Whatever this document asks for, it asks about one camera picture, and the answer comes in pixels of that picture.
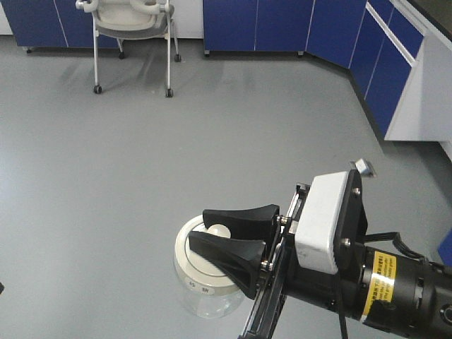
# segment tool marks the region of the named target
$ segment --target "drawer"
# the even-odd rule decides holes
[[[378,13],[384,23],[388,23],[394,9],[394,5],[389,0],[369,0],[368,1]]]
[[[416,59],[424,36],[396,8],[394,9],[391,21],[389,22],[389,29],[400,40],[412,57]]]

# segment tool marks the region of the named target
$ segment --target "chair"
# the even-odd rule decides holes
[[[166,97],[172,97],[171,89],[171,34],[174,36],[176,56],[174,60],[182,60],[179,54],[177,36],[174,29],[173,5],[170,0],[164,4],[155,0],[77,0],[76,8],[83,9],[93,15],[94,41],[94,77],[93,92],[102,93],[97,72],[97,37],[99,34],[116,38],[119,47],[119,58],[124,59],[122,42],[124,40],[142,40],[152,37],[164,37],[167,40],[167,90]]]

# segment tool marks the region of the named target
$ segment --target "jar label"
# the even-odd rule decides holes
[[[214,295],[215,289],[213,287],[208,287],[200,284],[199,282],[193,281],[190,278],[185,278],[185,283],[187,287],[197,293],[201,293],[202,295]]]

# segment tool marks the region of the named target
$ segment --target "screw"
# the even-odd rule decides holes
[[[342,245],[344,245],[345,247],[349,248],[350,246],[352,246],[352,242],[350,241],[349,238],[344,238],[341,240]]]

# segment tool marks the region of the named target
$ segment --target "cabinet door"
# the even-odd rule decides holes
[[[366,97],[375,122],[383,135],[388,130],[410,71],[410,64],[385,37]]]
[[[384,38],[384,31],[374,17],[366,11],[350,65],[353,78],[364,98],[366,97]]]
[[[254,51],[258,0],[203,0],[204,48]]]
[[[304,51],[314,0],[258,0],[256,51]]]
[[[348,68],[366,0],[316,0],[307,51]]]
[[[55,0],[69,47],[93,47],[93,17],[78,10],[75,1]],[[111,37],[99,36],[99,47],[118,47]]]
[[[17,45],[66,47],[57,9],[52,0],[1,0]]]

